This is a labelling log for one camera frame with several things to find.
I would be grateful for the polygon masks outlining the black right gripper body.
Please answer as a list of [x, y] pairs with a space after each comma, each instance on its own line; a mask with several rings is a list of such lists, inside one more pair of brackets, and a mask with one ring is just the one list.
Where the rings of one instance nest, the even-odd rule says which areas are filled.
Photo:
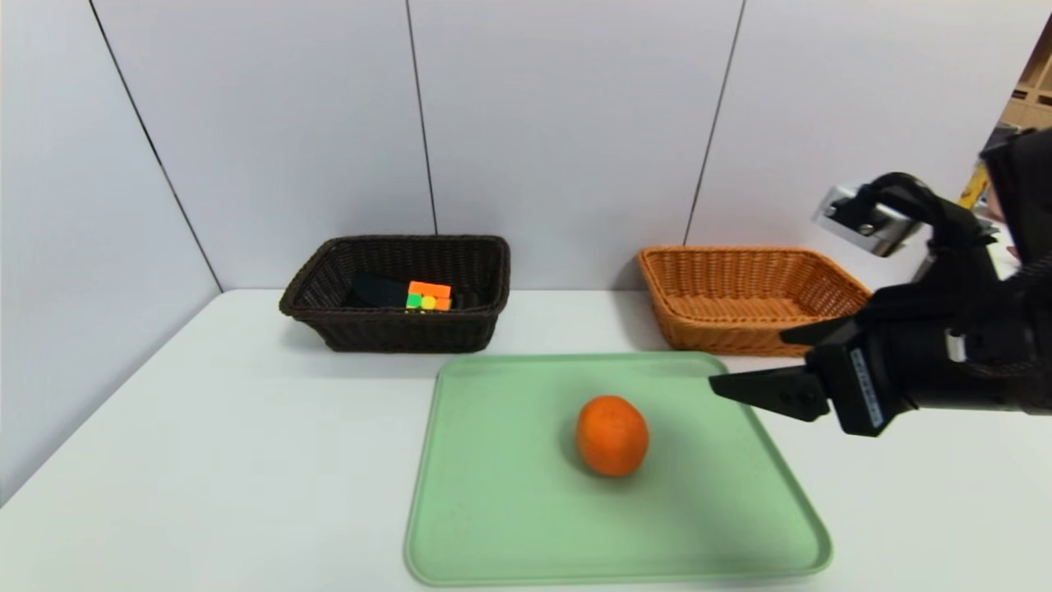
[[914, 409], [1002, 410], [1002, 380], [970, 373], [944, 344], [960, 302], [917, 286], [881, 289], [849, 315], [856, 336], [809, 346], [805, 366], [820, 374], [845, 433], [878, 436]]

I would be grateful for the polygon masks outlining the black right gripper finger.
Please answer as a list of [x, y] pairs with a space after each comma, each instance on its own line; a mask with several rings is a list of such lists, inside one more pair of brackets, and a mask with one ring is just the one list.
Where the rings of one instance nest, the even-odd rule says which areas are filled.
[[721, 397], [788, 419], [815, 421], [832, 409], [820, 374], [805, 366], [724, 374], [709, 383]]
[[818, 346], [827, 341], [852, 340], [859, 333], [854, 317], [838, 317], [810, 325], [789, 327], [778, 333], [786, 345]]

